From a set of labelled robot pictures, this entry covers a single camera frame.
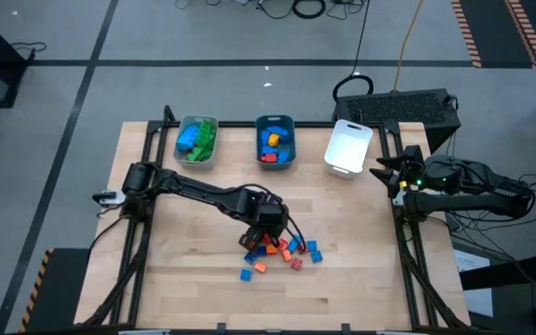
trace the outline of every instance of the blue block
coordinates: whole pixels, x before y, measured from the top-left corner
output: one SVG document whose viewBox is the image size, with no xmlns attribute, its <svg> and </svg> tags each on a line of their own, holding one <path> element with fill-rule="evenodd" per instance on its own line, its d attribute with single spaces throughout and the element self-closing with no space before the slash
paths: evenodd
<svg viewBox="0 0 536 335">
<path fill-rule="evenodd" d="M 266 256 L 266 246 L 259 246 L 258 247 L 258 256 Z"/>
<path fill-rule="evenodd" d="M 295 252 L 295 250 L 297 250 L 298 245 L 299 244 L 297 243 L 297 240 L 293 238 L 292 240 L 290 240 L 290 243 L 288 244 L 288 251 L 290 251 L 290 253 Z"/>
<path fill-rule="evenodd" d="M 312 251 L 310 254 L 312 255 L 312 262 L 319 262 L 323 260 L 322 253 L 319 251 Z"/>
<path fill-rule="evenodd" d="M 241 280 L 251 280 L 251 271 L 248 269 L 241 269 Z"/>
<path fill-rule="evenodd" d="M 177 139 L 177 150 L 187 151 L 193 149 L 199 132 L 200 127 L 198 125 L 188 126 Z"/>
<path fill-rule="evenodd" d="M 277 163 L 287 163 L 288 162 L 288 151 L 282 150 L 280 153 L 278 153 L 278 157 L 276 158 Z"/>
<path fill-rule="evenodd" d="M 244 257 L 243 259 L 246 260 L 249 265 L 253 265 L 253 263 L 256 262 L 257 258 L 258 254 L 256 254 L 255 252 L 248 252 L 246 257 Z"/>
<path fill-rule="evenodd" d="M 270 140 L 270 131 L 266 129 L 262 130 L 260 132 L 260 138 L 261 138 L 262 145 L 268 145 L 268 140 Z"/>
<path fill-rule="evenodd" d="M 307 249 L 310 251 L 317 251 L 317 241 L 307 241 Z"/>
<path fill-rule="evenodd" d="M 269 126 L 267 129 L 271 133 L 278 135 L 280 137 L 280 140 L 282 141 L 288 140 L 288 130 L 284 129 L 283 127 Z"/>
<path fill-rule="evenodd" d="M 270 145 L 263 145 L 261 148 L 261 154 L 276 154 L 278 149 L 271 147 Z"/>
</svg>

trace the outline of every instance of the wooden table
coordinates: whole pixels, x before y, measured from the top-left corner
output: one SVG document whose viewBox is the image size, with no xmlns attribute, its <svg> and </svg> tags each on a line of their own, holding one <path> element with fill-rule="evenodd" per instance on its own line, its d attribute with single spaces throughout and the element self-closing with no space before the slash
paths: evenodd
<svg viewBox="0 0 536 335">
<path fill-rule="evenodd" d="M 146 123 L 123 125 L 109 189 L 119 189 L 130 163 L 141 157 Z M 324 256 L 303 256 L 297 272 L 281 257 L 264 259 L 268 270 L 251 282 L 239 279 L 246 251 L 238 244 L 248 228 L 208 205 L 176 195 L 158 198 L 141 292 L 138 328 L 410 329 L 407 299 L 386 188 L 369 168 L 380 168 L 374 130 L 364 171 L 352 181 L 328 174 L 324 152 L 331 128 L 297 128 L 297 159 L 285 171 L 261 171 L 255 162 L 255 129 L 219 130 L 218 159 L 211 171 L 181 168 L 172 157 L 177 129 L 169 130 L 165 168 L 220 187 L 256 182 L 283 197 L 307 239 Z M 420 144 L 429 155 L 422 124 L 401 124 L 404 145 Z M 394 142 L 389 137 L 391 154 Z M 97 233 L 118 213 L 104 216 Z M 117 279 L 127 223 L 103 237 L 92 252 L 75 322 L 88 318 Z M 431 282 L 469 323 L 449 232 L 439 221 L 421 223 Z M 420 319 L 427 325 L 422 291 L 415 281 Z M 127 320 L 126 290 L 120 320 Z"/>
</svg>

